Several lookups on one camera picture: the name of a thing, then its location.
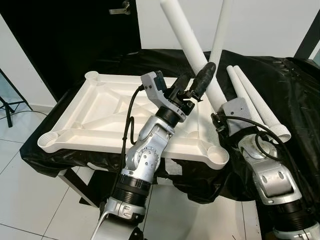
white wall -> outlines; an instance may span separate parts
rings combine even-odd
[[[0,69],[30,105],[53,107],[57,103],[1,15]]]
[[[210,51],[222,0],[179,0],[202,49]],[[143,49],[181,49],[160,0],[136,0]],[[293,57],[320,0],[234,0],[223,49],[248,56]]]

white pipe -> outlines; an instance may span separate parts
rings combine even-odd
[[[197,74],[206,65],[207,59],[202,52],[180,4],[177,0],[161,0],[160,4],[189,64],[194,73]],[[219,110],[222,104],[227,102],[216,76],[213,77],[205,93],[215,112]]]
[[[232,82],[232,85],[233,85],[233,88],[235,90],[236,95],[240,98],[244,98],[244,100],[247,104],[249,113],[251,115],[251,119],[259,124],[265,125],[264,122],[262,121],[259,113],[257,112],[254,104],[252,103],[248,93],[246,92],[244,86],[242,85],[234,68],[232,66],[228,66],[226,68],[226,71],[229,74],[229,77],[231,79],[231,82]]]
[[[259,112],[263,122],[274,132],[283,142],[287,142],[291,138],[291,134],[286,126],[282,125],[275,114],[271,111],[264,99],[260,96],[255,87],[251,84],[244,72],[239,66],[234,66],[236,74],[238,75],[242,85],[248,93],[253,105]]]
[[[234,0],[223,0],[218,24],[216,26],[209,62],[215,63],[217,68],[219,66],[222,48],[228,30],[233,3]]]

black tarp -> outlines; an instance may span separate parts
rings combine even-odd
[[[301,173],[310,185],[316,208],[320,209],[320,68],[312,61],[271,56],[243,56],[224,50],[217,79],[227,100],[236,97],[226,67],[239,65],[292,138],[286,143]],[[165,77],[192,73],[181,50],[143,49],[134,54],[104,56],[88,71],[101,74],[143,75],[161,70]],[[55,177],[58,172],[88,162],[118,171],[119,154],[61,149],[46,153],[37,145],[38,138],[51,130],[83,83],[70,89],[20,149],[21,157],[37,172]],[[173,184],[199,203],[213,202],[217,195],[238,201],[257,197],[252,174],[236,152],[222,170],[210,169],[202,162],[175,160],[182,166],[182,176],[169,175],[163,167],[157,176]]]

tile floor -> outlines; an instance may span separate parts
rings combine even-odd
[[[26,110],[21,105],[18,111]],[[19,148],[44,119],[23,112],[12,116],[13,127],[0,120],[0,239],[89,240],[99,210],[79,204],[80,196],[59,178],[34,171],[21,160]],[[75,167],[87,183],[93,172]],[[200,205],[172,185],[155,185],[148,212],[140,225],[149,240],[259,240],[255,203],[218,197]]]

tripod stand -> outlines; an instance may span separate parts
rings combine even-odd
[[[1,96],[0,96],[0,102],[2,102],[2,106],[0,107],[0,109],[3,109],[5,110],[5,116],[6,116],[6,120],[8,122],[8,127],[11,128],[13,125],[12,125],[12,121],[11,121],[11,116],[10,114],[14,113],[15,110],[13,110],[10,105],[15,105],[15,104],[22,104],[22,103],[26,103],[26,101],[15,101],[15,102],[6,102]]]

